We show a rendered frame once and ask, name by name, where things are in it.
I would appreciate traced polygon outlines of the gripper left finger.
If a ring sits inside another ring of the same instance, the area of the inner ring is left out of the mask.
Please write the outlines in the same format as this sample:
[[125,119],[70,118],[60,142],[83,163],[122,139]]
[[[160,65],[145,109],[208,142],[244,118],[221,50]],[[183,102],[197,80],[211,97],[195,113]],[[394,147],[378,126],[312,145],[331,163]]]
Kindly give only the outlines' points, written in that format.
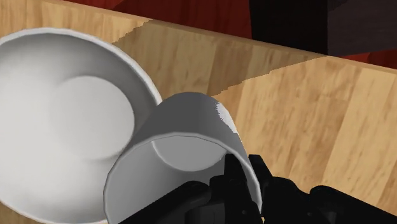
[[225,155],[224,174],[188,181],[119,224],[263,224],[242,165]]

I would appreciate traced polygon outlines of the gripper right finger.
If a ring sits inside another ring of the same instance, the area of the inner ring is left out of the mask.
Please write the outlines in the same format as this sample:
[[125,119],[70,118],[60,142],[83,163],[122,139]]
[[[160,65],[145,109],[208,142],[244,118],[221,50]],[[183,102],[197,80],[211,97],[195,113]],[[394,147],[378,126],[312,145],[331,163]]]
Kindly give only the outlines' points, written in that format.
[[260,155],[250,155],[260,183],[264,224],[397,224],[397,216],[332,187],[309,193],[292,180],[273,176]]

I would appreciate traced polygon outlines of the white cup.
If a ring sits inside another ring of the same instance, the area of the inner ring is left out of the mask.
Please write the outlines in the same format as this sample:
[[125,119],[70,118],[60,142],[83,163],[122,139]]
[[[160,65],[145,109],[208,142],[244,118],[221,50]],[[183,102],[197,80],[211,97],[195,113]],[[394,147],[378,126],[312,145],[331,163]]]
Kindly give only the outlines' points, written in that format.
[[208,184],[233,154],[259,209],[259,181],[228,110],[197,92],[175,94],[155,107],[111,168],[104,188],[109,224],[119,224],[187,181]]

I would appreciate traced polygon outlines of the white bowl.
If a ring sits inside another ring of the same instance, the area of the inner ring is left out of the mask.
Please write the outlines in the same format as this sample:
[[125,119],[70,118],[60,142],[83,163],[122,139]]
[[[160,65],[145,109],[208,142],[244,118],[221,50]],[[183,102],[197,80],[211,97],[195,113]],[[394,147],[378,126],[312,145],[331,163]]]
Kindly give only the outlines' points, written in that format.
[[118,155],[162,98],[125,52],[42,27],[0,38],[0,203],[44,224],[104,224]]

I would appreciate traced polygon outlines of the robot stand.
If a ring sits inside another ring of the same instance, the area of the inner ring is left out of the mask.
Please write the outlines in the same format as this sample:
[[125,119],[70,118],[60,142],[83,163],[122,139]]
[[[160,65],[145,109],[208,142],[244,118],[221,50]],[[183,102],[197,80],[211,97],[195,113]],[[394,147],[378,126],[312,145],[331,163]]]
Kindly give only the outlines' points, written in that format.
[[249,0],[255,40],[332,56],[397,48],[397,0]]

